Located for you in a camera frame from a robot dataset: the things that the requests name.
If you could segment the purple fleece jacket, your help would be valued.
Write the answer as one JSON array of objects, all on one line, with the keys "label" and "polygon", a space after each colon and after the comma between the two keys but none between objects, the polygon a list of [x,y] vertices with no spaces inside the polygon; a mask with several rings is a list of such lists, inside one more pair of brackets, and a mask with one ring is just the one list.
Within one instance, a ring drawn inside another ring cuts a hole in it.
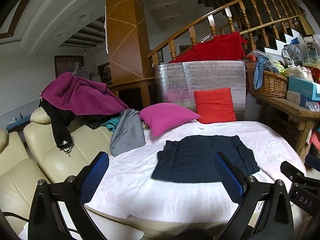
[{"label": "purple fleece jacket", "polygon": [[53,80],[40,97],[54,107],[76,115],[115,115],[128,109],[107,88],[107,84],[75,76],[71,72],[65,72]]}]

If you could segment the grey garment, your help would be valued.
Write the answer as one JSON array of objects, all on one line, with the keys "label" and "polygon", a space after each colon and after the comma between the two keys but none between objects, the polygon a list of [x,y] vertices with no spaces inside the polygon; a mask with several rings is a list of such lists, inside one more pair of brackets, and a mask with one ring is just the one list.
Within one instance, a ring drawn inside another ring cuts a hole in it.
[{"label": "grey garment", "polygon": [[122,111],[119,123],[111,137],[111,155],[116,157],[144,145],[145,137],[139,111],[134,109]]}]

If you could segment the cream leather sofa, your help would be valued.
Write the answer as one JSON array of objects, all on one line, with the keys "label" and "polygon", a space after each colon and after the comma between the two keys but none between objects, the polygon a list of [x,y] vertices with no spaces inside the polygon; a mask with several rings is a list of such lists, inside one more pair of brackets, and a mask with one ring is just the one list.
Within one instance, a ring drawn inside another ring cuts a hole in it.
[{"label": "cream leather sofa", "polygon": [[74,120],[67,128],[73,145],[68,153],[57,148],[50,117],[43,108],[36,109],[24,128],[23,145],[17,132],[1,129],[1,211],[16,217],[7,220],[16,233],[23,231],[39,179],[52,183],[78,175],[100,151],[110,153],[112,132],[91,129]]}]

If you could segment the white bed quilt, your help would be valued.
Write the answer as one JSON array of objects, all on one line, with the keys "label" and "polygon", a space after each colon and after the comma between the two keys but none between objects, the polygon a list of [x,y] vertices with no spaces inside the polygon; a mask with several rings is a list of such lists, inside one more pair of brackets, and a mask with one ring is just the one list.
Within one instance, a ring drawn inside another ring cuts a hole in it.
[{"label": "white bed quilt", "polygon": [[305,167],[289,143],[268,126],[255,121],[201,124],[192,121],[169,130],[153,140],[145,132],[144,146],[111,157],[110,165],[93,199],[86,203],[88,211],[114,219],[143,231],[157,231],[165,224],[164,233],[176,234],[184,225],[214,226],[228,221],[237,209],[224,186],[215,183],[171,183],[154,180],[157,153],[167,141],[179,141],[191,135],[239,136],[253,151],[260,171],[257,180],[273,183],[280,179],[291,186],[280,170],[287,161],[300,171]]}]

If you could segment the wooden side table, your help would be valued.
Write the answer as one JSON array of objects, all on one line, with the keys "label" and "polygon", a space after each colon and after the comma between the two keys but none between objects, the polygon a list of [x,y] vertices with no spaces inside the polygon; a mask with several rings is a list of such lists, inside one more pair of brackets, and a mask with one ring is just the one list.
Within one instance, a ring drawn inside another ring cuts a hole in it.
[{"label": "wooden side table", "polygon": [[319,121],[319,112],[312,112],[286,99],[251,93],[260,106],[258,121],[270,126],[302,155],[309,132]]}]

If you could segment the teal cardboard box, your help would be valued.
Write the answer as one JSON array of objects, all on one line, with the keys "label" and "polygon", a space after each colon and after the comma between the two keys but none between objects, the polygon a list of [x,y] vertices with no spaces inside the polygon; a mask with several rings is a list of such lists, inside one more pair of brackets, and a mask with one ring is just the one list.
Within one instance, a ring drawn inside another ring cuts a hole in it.
[{"label": "teal cardboard box", "polygon": [[289,90],[315,101],[320,100],[320,84],[297,77],[289,77]]}]

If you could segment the navy blue puffer jacket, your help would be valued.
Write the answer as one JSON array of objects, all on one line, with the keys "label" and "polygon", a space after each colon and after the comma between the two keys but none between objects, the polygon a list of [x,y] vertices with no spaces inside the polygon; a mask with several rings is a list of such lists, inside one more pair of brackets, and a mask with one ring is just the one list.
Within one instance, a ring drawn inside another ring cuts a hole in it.
[{"label": "navy blue puffer jacket", "polygon": [[260,171],[253,151],[239,136],[191,135],[165,143],[164,149],[157,153],[158,162],[151,178],[187,184],[219,182],[213,159],[219,152],[246,176]]}]

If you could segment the silver foil insulation panel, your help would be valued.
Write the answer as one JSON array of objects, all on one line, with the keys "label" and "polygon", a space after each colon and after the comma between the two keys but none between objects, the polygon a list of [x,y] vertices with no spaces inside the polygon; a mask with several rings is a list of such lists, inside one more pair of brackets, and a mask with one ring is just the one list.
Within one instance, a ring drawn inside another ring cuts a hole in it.
[{"label": "silver foil insulation panel", "polygon": [[196,111],[194,92],[230,88],[237,120],[245,119],[246,69],[244,61],[193,61],[154,67],[160,102]]}]

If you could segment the black garment on sofa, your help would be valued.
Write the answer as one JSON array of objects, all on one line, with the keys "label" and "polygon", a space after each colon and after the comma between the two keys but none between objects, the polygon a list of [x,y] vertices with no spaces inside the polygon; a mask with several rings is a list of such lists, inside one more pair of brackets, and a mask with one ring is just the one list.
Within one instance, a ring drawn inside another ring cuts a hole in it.
[{"label": "black garment on sofa", "polygon": [[92,131],[101,131],[101,124],[107,122],[111,118],[118,117],[119,114],[114,114],[111,116],[105,115],[80,115],[76,116],[70,110],[63,110],[55,107],[51,103],[49,103],[45,99],[40,100],[40,107],[43,108],[45,113],[50,117],[50,122],[52,126],[52,132],[56,147],[59,150],[71,156],[71,149],[74,146],[74,142],[71,136],[71,132],[69,131],[68,127],[72,124],[76,118],[80,118],[82,124],[88,127]]}]

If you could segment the teal garment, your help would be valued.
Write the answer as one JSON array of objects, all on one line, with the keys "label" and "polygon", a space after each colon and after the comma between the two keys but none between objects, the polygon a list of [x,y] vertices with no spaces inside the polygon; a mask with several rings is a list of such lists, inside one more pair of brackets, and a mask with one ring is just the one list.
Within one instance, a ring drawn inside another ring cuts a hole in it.
[{"label": "teal garment", "polygon": [[114,132],[120,122],[120,117],[111,118],[107,122],[101,124],[101,127],[106,127],[110,132]]}]

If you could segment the red pillow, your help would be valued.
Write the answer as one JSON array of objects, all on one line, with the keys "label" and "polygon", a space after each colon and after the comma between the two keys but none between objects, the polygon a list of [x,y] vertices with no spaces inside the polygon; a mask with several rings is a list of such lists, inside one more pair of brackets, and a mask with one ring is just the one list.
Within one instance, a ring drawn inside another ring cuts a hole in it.
[{"label": "red pillow", "polygon": [[194,91],[198,121],[202,124],[236,121],[230,88]]}]

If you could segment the magenta pillow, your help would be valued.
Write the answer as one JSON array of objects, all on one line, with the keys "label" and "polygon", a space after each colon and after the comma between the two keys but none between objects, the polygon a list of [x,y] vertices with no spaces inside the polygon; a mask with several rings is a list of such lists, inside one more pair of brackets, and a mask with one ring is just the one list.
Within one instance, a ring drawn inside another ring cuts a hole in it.
[{"label": "magenta pillow", "polygon": [[140,111],[139,116],[151,129],[153,138],[163,135],[167,130],[201,118],[199,114],[173,103],[148,106]]}]

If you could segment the clear plastic storage box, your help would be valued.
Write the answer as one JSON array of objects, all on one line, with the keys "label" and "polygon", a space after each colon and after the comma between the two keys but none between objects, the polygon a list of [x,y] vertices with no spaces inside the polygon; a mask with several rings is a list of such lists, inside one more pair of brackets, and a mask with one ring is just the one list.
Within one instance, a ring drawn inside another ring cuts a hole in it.
[{"label": "clear plastic storage box", "polygon": [[302,52],[303,65],[319,68],[320,59],[320,35],[305,35],[298,37],[300,50]]}]

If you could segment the blue cloth in basket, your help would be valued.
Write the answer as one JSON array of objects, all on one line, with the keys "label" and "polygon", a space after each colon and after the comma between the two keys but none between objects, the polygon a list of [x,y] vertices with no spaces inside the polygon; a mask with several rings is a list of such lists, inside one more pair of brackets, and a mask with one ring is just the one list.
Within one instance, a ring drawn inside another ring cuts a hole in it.
[{"label": "blue cloth in basket", "polygon": [[259,89],[263,84],[263,73],[268,69],[270,59],[266,56],[258,57],[255,64],[255,71],[253,74],[253,87],[255,90]]}]

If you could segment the large red cushion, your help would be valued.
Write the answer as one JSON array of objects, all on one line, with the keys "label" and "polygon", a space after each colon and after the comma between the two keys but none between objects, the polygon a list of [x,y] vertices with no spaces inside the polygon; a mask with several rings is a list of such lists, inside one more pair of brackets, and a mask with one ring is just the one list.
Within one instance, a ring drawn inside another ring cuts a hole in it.
[{"label": "large red cushion", "polygon": [[239,32],[217,35],[209,41],[192,46],[169,63],[242,60],[245,56],[243,44],[248,44],[248,41]]}]

